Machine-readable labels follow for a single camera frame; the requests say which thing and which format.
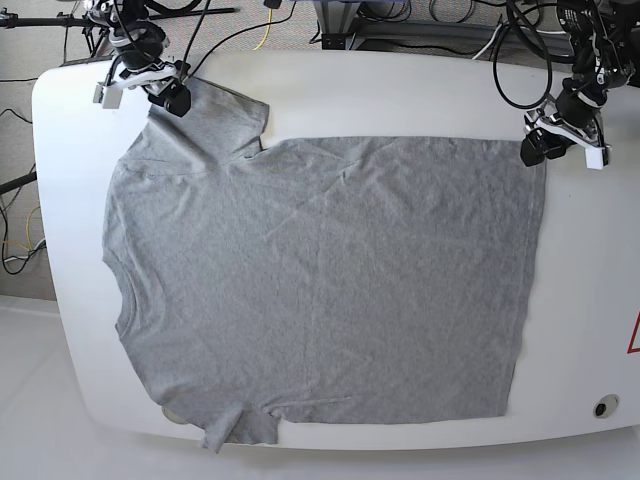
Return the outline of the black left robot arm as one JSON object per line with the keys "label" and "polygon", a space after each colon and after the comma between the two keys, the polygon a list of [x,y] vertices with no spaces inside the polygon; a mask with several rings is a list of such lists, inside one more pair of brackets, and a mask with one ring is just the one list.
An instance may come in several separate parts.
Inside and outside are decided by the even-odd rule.
{"label": "black left robot arm", "polygon": [[558,1],[555,9],[572,49],[571,75],[556,95],[546,93],[525,113],[520,156],[532,167],[579,146],[586,166],[601,170],[610,152],[601,109],[609,91],[639,70],[639,3]]}

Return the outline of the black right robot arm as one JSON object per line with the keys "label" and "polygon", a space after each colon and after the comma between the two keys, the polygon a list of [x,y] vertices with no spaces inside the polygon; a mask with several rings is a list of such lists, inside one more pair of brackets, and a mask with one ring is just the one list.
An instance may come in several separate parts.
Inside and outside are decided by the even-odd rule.
{"label": "black right robot arm", "polygon": [[108,29],[113,48],[105,79],[96,85],[93,101],[104,109],[120,107],[123,93],[142,88],[152,104],[182,117],[191,108],[191,93],[184,83],[187,65],[163,58],[169,39],[149,19],[144,1],[88,1],[87,17]]}

